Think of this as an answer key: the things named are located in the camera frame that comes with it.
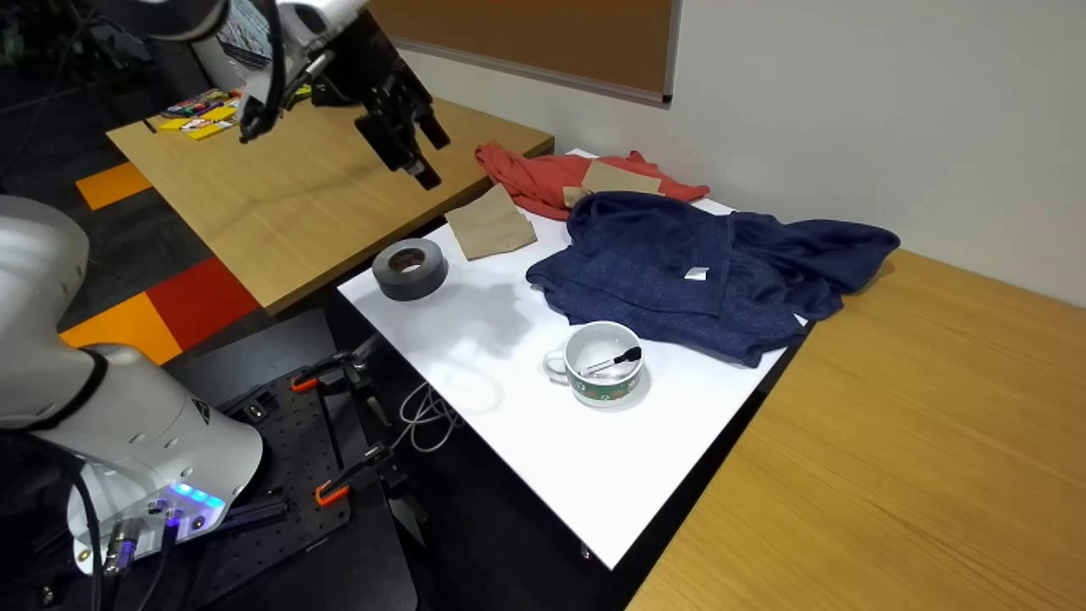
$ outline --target wooden tabletop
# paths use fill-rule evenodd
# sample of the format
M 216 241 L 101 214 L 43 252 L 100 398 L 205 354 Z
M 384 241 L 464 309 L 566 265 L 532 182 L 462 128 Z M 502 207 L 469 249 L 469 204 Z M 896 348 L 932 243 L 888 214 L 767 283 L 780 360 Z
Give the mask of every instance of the wooden tabletop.
M 547 132 L 502 122 L 450 101 L 436 101 L 450 147 L 424 157 L 441 174 L 437 189 L 389 174 L 352 128 L 360 110 L 298 105 L 274 132 L 241 147 L 237 128 L 192 142 L 148 132 L 144 122 L 110 132 L 166 204 L 277 312 L 347 269 L 375 259 L 432 218 L 485 188 L 475 147 L 495 140 L 512 153 L 549 153 Z
M 1086 312 L 896 256 L 633 609 L 1086 609 Z

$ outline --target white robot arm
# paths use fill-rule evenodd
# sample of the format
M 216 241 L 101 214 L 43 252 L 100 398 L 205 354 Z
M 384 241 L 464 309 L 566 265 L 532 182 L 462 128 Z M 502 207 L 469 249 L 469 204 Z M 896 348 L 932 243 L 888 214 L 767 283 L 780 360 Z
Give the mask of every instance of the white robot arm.
M 110 20 L 162 39 L 211 37 L 247 0 L 100 0 Z M 389 49 L 363 0 L 256 0 L 268 17 L 272 87 L 246 122 L 246 140 L 274 125 L 292 87 L 312 84 L 317 105 L 367 105 L 358 128 L 389 168 L 422 188 L 437 174 L 419 153 L 413 125 L 436 147 L 448 136 L 432 96 Z M 38 435 L 84 460 L 82 480 L 100 528 L 135 532 L 135 555 L 162 547 L 162 516 L 178 538 L 215 532 L 241 489 L 256 480 L 266 446 L 247 425 L 199 407 L 173 378 L 135 348 L 73 348 L 57 320 L 84 279 L 88 237 L 64 214 L 0 196 L 0 426 Z M 93 575 L 82 503 L 67 498 L 74 560 Z

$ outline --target white wall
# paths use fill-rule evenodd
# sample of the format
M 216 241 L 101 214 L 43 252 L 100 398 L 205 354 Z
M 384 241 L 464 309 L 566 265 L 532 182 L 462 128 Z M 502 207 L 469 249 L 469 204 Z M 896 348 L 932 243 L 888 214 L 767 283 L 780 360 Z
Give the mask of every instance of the white wall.
M 672 110 L 409 61 L 559 147 L 638 147 L 735 207 L 871 220 L 1086 306 L 1086 0 L 687 0 Z

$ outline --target gray tape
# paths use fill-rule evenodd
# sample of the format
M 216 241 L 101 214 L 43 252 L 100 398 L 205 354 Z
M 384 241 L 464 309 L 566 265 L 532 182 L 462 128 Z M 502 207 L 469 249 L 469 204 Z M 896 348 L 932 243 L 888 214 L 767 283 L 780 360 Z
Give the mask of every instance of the gray tape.
M 395 241 L 375 259 L 377 286 L 387 297 L 413 301 L 432 291 L 448 274 L 448 262 L 436 241 Z

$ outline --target orange floor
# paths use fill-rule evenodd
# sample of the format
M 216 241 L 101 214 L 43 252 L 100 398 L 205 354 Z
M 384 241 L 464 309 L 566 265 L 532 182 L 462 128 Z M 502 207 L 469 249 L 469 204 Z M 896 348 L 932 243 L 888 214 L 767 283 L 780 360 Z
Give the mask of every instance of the orange floor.
M 78 189 L 93 210 L 105 210 L 148 189 L 148 182 L 122 163 L 78 180 Z M 216 259 L 206 259 L 64 330 L 61 339 L 67 347 L 130 342 L 152 364 L 171 364 L 252 312 L 258 312 L 258 301 L 246 286 Z

